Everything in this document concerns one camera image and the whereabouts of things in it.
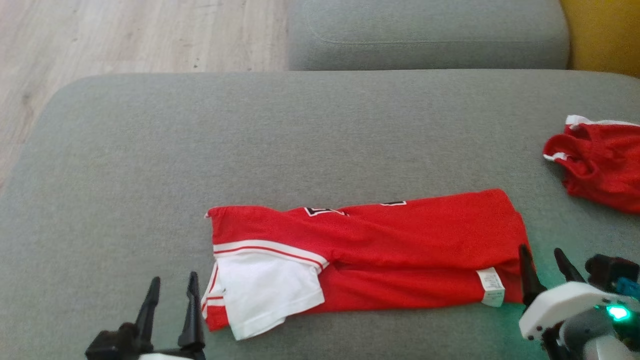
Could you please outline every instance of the mustard yellow upholstery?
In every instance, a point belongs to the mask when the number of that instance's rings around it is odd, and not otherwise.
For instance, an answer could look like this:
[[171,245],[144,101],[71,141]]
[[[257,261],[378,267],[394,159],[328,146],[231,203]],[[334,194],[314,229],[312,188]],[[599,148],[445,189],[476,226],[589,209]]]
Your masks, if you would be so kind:
[[640,78],[640,0],[561,0],[571,34],[570,69]]

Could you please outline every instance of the folded shirt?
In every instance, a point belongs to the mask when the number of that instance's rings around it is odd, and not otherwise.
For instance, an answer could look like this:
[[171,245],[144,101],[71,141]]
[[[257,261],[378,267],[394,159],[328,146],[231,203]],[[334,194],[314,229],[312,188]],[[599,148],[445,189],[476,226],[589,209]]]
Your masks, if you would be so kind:
[[543,156],[565,169],[564,187],[626,213],[640,213],[640,125],[570,115]]
[[[527,236],[502,190],[340,209],[223,206],[207,216],[216,262],[202,314],[237,340],[301,312],[522,301]],[[487,281],[502,288],[492,299]]]

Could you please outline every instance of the red fabric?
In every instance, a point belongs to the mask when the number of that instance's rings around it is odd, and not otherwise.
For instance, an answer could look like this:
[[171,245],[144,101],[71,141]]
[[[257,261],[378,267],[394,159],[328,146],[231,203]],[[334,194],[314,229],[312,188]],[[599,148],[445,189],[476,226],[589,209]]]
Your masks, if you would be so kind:
[[[323,256],[325,302],[308,313],[443,307],[480,302],[476,270],[494,267],[505,301],[521,302],[518,246],[524,223],[502,190],[350,206],[309,216],[258,206],[212,208],[214,245],[260,239]],[[223,307],[208,306],[210,330]]]
[[543,153],[566,169],[564,187],[626,213],[640,213],[640,126],[607,122],[568,124]]

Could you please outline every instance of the gray ottoman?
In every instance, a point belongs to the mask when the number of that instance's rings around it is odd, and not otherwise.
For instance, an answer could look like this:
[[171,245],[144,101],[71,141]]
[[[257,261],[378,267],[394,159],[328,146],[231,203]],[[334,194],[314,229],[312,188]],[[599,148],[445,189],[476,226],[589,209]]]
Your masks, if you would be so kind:
[[[640,261],[638,217],[567,196],[541,156],[567,114],[640,121],[640,81],[553,70],[88,78],[48,105],[0,198],[6,359],[82,359],[162,277],[154,343],[182,330],[212,269],[211,206],[276,209],[504,189],[548,286],[552,250]],[[207,333],[209,359],[545,359],[522,306],[293,316]]]
[[294,0],[292,70],[565,69],[558,0]]

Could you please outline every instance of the gray cushion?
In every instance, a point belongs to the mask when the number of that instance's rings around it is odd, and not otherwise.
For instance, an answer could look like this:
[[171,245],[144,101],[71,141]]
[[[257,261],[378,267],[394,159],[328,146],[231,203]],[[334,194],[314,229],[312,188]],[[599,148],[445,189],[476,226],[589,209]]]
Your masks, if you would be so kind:
[[565,69],[558,0],[295,0],[292,70]]
[[[640,81],[553,70],[88,78],[48,105],[0,198],[7,359],[80,359],[162,277],[154,342],[175,344],[186,281],[212,268],[211,206],[339,207],[504,189],[542,280],[552,250],[640,261],[638,217],[569,197],[541,156],[567,114],[640,120]],[[297,316],[209,359],[544,359],[522,306]]]

